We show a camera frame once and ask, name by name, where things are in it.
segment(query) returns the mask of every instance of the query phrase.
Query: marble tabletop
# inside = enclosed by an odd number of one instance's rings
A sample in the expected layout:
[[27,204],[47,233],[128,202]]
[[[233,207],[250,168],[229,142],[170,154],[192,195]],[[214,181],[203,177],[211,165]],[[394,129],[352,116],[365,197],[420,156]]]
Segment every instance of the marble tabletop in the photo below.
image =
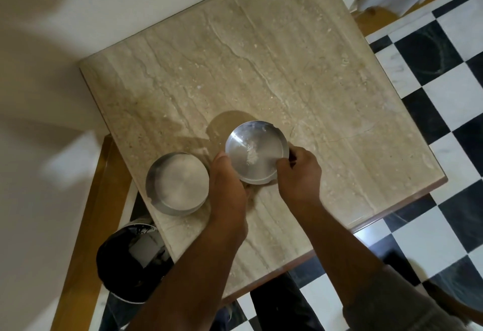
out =
[[[148,169],[174,151],[209,165],[245,121],[269,121],[316,154],[321,199],[352,230],[446,181],[342,0],[206,0],[81,71],[175,261],[209,204],[187,217],[156,211]],[[277,186],[255,191],[226,299],[313,253]]]

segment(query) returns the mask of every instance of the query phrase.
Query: metal ashtray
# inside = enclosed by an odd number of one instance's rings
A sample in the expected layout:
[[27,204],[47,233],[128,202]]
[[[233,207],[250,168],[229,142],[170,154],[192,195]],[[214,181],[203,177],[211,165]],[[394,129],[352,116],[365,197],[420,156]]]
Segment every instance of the metal ashtray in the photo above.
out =
[[225,151],[240,180],[254,185],[277,178],[276,162],[288,158],[287,139],[266,121],[248,121],[232,131]]
[[189,153],[158,158],[146,176],[146,194],[160,212],[183,216],[195,212],[208,197],[208,171]]

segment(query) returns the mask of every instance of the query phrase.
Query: person's right hand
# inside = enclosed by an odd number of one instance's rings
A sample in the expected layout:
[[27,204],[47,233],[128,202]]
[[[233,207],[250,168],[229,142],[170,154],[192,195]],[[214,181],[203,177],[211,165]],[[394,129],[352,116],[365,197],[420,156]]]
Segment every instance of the person's right hand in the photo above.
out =
[[322,169],[317,158],[299,146],[291,145],[290,152],[295,156],[295,162],[290,162],[287,158],[277,161],[278,190],[281,198],[291,212],[302,206],[320,206]]

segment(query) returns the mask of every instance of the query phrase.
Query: black pants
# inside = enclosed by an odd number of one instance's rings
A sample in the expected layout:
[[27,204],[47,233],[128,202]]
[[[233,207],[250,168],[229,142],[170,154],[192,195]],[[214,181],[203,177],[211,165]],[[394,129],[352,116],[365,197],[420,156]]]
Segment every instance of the black pants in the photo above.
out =
[[[324,331],[310,304],[288,273],[250,292],[262,331]],[[226,309],[218,311],[210,331],[226,331]]]

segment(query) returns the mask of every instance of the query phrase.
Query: person's left hand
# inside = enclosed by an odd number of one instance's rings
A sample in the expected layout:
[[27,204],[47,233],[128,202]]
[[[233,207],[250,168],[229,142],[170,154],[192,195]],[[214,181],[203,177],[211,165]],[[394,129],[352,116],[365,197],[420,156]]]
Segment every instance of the person's left hand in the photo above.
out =
[[241,244],[248,234],[247,194],[231,165],[230,158],[223,151],[218,153],[211,163],[209,198],[209,224],[236,235],[241,239]]

